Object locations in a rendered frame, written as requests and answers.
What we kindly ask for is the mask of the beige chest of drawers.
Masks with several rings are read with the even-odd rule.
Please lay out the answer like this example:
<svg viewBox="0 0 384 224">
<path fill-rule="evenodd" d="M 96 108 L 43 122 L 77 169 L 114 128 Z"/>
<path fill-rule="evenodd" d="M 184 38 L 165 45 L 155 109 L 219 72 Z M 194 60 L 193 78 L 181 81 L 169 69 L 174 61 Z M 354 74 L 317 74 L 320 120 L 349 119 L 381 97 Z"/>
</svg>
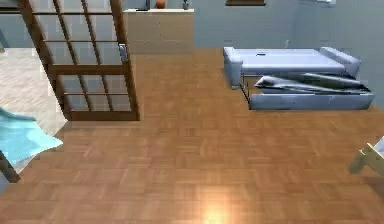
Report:
<svg viewBox="0 0 384 224">
<path fill-rule="evenodd" d="M 130 54 L 191 54 L 193 9 L 150 9 L 123 12 Z"/>
</svg>

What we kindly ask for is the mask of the pale blue sofa bed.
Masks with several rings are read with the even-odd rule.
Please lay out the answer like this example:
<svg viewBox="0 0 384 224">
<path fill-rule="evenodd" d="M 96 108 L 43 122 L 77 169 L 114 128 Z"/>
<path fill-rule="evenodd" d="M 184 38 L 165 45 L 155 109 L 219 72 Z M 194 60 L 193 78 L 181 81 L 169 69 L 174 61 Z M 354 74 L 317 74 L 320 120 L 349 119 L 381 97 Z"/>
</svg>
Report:
<svg viewBox="0 0 384 224">
<path fill-rule="evenodd" d="M 364 110 L 374 93 L 359 95 L 263 93 L 255 83 L 265 75 L 332 73 L 353 76 L 361 61 L 331 47 L 319 49 L 223 49 L 224 74 L 241 89 L 251 110 Z"/>
</svg>

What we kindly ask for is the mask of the brown glass-paned room door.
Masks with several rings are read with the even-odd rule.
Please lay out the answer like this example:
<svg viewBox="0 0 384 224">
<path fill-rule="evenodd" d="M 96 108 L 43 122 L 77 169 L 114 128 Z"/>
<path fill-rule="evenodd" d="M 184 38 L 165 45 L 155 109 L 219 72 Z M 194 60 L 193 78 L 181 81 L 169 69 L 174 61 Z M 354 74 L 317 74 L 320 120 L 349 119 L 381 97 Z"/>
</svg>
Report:
<svg viewBox="0 0 384 224">
<path fill-rule="evenodd" d="M 140 119 L 121 0 L 17 0 L 17 6 L 67 120 Z"/>
</svg>

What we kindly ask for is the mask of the grey crumpled blanket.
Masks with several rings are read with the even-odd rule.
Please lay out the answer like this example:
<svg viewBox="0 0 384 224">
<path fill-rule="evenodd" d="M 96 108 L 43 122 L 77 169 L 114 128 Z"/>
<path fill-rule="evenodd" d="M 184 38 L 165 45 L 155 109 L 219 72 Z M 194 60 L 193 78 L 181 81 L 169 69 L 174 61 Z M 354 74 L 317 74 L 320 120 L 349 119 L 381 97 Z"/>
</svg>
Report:
<svg viewBox="0 0 384 224">
<path fill-rule="evenodd" d="M 370 90 L 353 76 L 332 73 L 265 75 L 255 83 L 263 93 L 359 95 Z"/>
</svg>

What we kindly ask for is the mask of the light blue cloth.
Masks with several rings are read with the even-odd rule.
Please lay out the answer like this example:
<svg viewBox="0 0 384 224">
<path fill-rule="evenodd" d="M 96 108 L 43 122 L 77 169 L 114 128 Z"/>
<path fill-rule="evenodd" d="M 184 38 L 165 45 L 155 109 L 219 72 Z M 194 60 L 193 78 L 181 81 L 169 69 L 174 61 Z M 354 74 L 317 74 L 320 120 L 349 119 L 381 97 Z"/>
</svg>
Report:
<svg viewBox="0 0 384 224">
<path fill-rule="evenodd" d="M 58 138 L 46 134 L 34 117 L 0 107 L 0 151 L 11 165 L 62 144 Z"/>
</svg>

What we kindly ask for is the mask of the pale wooden chair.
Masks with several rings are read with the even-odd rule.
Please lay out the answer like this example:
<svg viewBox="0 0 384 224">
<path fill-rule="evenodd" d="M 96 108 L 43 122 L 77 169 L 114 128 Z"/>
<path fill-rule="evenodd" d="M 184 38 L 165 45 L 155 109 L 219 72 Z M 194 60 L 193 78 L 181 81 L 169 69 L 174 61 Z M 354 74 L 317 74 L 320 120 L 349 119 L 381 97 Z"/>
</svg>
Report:
<svg viewBox="0 0 384 224">
<path fill-rule="evenodd" d="M 384 177 L 384 136 L 375 145 L 368 143 L 357 152 L 349 166 L 349 172 L 358 174 L 365 166 Z"/>
</svg>

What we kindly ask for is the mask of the brown framed wall picture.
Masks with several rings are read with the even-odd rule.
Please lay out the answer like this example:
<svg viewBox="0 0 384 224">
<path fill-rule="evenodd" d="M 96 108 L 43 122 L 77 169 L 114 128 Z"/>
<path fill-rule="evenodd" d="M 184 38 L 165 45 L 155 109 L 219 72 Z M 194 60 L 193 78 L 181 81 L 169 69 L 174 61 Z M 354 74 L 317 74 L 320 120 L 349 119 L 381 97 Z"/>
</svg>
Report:
<svg viewBox="0 0 384 224">
<path fill-rule="evenodd" d="M 225 6 L 266 6 L 265 0 L 226 0 Z"/>
</svg>

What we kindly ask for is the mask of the dark brown wooden post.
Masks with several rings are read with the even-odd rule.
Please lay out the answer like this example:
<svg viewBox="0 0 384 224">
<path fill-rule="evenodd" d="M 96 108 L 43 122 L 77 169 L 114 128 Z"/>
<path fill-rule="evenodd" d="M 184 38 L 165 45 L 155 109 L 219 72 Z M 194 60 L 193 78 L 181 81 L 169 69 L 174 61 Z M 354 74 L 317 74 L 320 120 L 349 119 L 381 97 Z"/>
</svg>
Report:
<svg viewBox="0 0 384 224">
<path fill-rule="evenodd" d="M 0 171 L 9 183 L 17 183 L 20 180 L 19 174 L 0 150 Z"/>
</svg>

